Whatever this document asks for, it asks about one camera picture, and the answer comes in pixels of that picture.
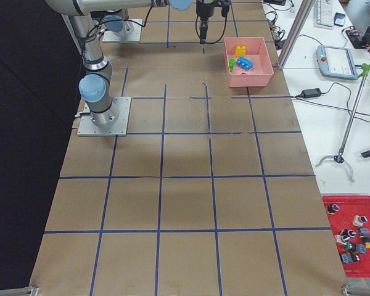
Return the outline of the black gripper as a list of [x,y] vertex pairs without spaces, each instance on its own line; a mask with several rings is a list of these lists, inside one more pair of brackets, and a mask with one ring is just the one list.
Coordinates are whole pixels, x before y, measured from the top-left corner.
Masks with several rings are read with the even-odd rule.
[[208,31],[208,20],[214,14],[216,1],[214,0],[196,0],[196,14],[200,17],[199,41],[205,44]]

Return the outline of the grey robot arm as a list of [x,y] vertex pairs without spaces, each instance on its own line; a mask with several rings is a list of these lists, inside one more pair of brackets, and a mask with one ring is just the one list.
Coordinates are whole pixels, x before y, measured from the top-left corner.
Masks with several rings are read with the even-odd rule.
[[54,11],[65,15],[70,21],[70,29],[75,34],[81,50],[83,66],[88,74],[102,74],[108,67],[109,60],[104,55],[97,40],[98,23],[94,23],[91,12],[106,10],[127,10],[140,7],[165,7],[170,5],[176,10],[186,10],[192,1],[47,1]]
[[103,18],[103,23],[106,29],[117,36],[128,36],[134,30],[133,25],[131,23],[128,24],[127,21],[119,15],[106,15]]

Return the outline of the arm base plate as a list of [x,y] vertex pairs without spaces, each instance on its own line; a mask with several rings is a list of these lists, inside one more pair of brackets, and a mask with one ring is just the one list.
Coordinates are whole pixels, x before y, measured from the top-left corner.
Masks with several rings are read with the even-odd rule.
[[79,136],[126,136],[131,110],[131,97],[112,97],[112,105],[104,113],[93,113],[87,103],[80,117]]
[[110,30],[105,28],[104,35],[102,38],[103,43],[139,43],[141,40],[141,31],[142,26],[139,24],[139,21],[142,19],[125,19],[128,24],[132,24],[134,27],[133,32],[128,36],[117,36]]

